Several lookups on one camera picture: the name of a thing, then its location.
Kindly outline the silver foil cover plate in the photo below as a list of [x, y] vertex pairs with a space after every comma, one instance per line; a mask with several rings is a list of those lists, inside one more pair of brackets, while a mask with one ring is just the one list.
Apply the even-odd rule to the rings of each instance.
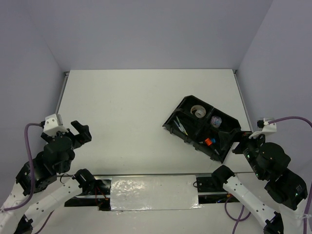
[[201, 208], [195, 175], [115, 176], [110, 188], [113, 211]]

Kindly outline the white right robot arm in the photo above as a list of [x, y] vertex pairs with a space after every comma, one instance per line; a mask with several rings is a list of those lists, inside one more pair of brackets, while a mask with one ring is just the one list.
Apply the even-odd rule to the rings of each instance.
[[232, 194], [257, 219], [265, 234], [310, 234], [311, 193], [305, 181], [288, 169], [291, 158], [283, 148], [266, 142], [265, 135], [251, 132], [238, 135], [234, 154], [243, 154], [257, 179], [266, 181], [264, 189], [278, 204], [274, 210], [256, 197], [238, 176], [222, 165], [212, 173], [212, 186]]

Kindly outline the aluminium table edge rail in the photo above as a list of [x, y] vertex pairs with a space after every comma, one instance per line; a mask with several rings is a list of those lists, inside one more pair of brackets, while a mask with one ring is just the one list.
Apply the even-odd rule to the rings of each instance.
[[62, 87], [61, 87], [61, 91], [60, 91], [60, 95], [59, 95], [59, 98], [58, 98], [56, 111], [55, 111], [56, 114], [59, 112], [60, 104], [61, 104], [62, 97], [63, 97], [64, 91], [65, 91], [65, 88], [66, 88], [66, 84], [67, 84], [67, 81], [68, 81], [69, 74], [70, 74], [69, 71], [64, 72], [64, 79], [63, 79], [63, 83], [62, 83]]

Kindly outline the orange cap black highlighter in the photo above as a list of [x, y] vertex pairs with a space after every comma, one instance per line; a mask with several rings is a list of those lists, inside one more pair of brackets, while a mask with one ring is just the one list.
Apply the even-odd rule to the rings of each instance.
[[212, 142], [209, 138], [205, 139], [205, 143], [206, 143], [208, 146], [210, 146], [210, 145], [213, 144], [213, 142]]

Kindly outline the small clear tape roll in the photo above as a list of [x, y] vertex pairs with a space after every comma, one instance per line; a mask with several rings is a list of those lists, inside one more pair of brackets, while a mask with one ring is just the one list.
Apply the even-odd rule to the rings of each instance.
[[202, 110], [196, 110], [195, 116], [196, 116], [197, 118], [203, 118], [203, 117], [205, 116], [205, 112], [202, 111]]

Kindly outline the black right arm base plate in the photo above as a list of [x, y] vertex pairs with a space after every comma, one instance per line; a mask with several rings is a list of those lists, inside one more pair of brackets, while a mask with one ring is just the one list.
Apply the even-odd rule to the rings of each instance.
[[227, 192], [214, 184], [211, 176], [196, 177], [193, 187], [197, 189], [199, 195], [225, 195]]

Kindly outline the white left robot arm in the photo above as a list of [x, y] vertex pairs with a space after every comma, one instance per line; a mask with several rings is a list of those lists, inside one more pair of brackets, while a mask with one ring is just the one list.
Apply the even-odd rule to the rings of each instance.
[[55, 115], [49, 116], [37, 126], [43, 129], [41, 138], [46, 142], [43, 150], [32, 157], [29, 146], [29, 123], [24, 129], [28, 161], [23, 165], [13, 189], [0, 209], [2, 234], [30, 234], [33, 227], [65, 201], [84, 193], [91, 194], [96, 187], [94, 176], [87, 169], [78, 170], [62, 187], [40, 196], [57, 176], [68, 172], [75, 159], [74, 150], [92, 140], [88, 125], [72, 121], [78, 134], [65, 128]]

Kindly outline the large clear tape roll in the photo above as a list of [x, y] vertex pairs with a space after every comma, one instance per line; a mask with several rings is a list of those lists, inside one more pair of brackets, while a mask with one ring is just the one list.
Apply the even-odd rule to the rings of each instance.
[[197, 118], [203, 118], [206, 115], [206, 109], [201, 105], [194, 105], [191, 107], [190, 113]]

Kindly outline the black desk organizer tray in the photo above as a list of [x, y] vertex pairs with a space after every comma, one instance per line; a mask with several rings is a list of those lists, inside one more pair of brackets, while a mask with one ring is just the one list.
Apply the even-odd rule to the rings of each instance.
[[[190, 113], [190, 109], [194, 105], [201, 105], [206, 109], [206, 115], [203, 118], [197, 118]], [[180, 120], [180, 124], [188, 133], [188, 136], [181, 132], [175, 125], [174, 120], [176, 116]], [[222, 123], [219, 128], [215, 128], [211, 125], [210, 121], [212, 116], [219, 116], [222, 118]], [[181, 138], [184, 142], [191, 144], [195, 150], [201, 151], [208, 155], [210, 159], [223, 163], [230, 148], [223, 151], [219, 145], [219, 131], [230, 132], [231, 130], [238, 128], [241, 130], [241, 126], [237, 119], [220, 111], [219, 109], [211, 106], [210, 104], [196, 98], [195, 96], [186, 96], [181, 103], [171, 113], [169, 118], [162, 125], [171, 134]], [[214, 138], [216, 140], [214, 145], [219, 151], [220, 155], [216, 154], [211, 146], [205, 143], [205, 139], [210, 140]]]

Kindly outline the green thin pen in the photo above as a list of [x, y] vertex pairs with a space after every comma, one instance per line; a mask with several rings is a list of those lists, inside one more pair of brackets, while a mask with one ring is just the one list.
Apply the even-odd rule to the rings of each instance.
[[174, 120], [174, 123], [175, 123], [175, 125], [178, 127], [178, 129], [179, 129], [181, 132], [185, 133], [185, 130], [184, 130], [184, 128], [182, 127], [181, 124], [179, 124], [176, 120]]

